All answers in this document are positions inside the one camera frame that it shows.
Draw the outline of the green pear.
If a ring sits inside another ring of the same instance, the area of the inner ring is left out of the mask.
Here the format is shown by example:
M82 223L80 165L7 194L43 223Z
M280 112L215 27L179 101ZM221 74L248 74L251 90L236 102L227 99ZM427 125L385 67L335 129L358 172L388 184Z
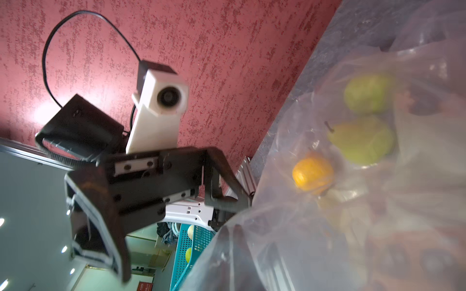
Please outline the green pear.
M360 75L350 80L344 90L346 106L357 115L381 113L387 109L394 79L387 75Z

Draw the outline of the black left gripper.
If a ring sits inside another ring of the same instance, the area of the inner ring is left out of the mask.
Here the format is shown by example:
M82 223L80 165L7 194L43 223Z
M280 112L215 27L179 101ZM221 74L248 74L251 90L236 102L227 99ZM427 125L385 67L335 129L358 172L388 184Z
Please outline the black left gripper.
M35 143L70 167L64 182L73 256L128 283L131 263L122 226L133 232L143 221L162 221L167 205L198 194L203 167L207 206L239 213L251 207L251 198L220 149L126 155L123 132L121 124L75 95L36 134Z

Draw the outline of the orange fruit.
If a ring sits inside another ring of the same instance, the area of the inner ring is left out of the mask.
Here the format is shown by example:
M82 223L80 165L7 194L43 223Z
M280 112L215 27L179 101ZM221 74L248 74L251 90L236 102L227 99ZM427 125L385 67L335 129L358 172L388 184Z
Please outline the orange fruit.
M294 166L292 178L300 190L321 195L334 183L334 169L322 155L312 154Z

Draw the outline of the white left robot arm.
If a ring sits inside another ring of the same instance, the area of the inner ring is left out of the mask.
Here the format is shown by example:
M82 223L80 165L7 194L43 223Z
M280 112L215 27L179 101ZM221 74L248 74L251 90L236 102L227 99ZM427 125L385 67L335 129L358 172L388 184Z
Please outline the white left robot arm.
M161 222L217 231L252 202L220 149L164 145L126 154L131 136L75 95L35 137L41 151L69 168L72 256L122 283L132 276L128 235Z

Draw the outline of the clear bag with green fruit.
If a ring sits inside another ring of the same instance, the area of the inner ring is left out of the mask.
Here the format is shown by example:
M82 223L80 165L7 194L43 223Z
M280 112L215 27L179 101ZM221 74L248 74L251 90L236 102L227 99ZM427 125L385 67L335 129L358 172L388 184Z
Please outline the clear bag with green fruit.
M357 115L350 80L394 79L387 109ZM347 161L324 122L375 116L395 134L377 164ZM294 166L334 169L321 195ZM279 123L250 209L212 239L183 291L463 291L466 288L466 4L431 1L388 52L352 51Z

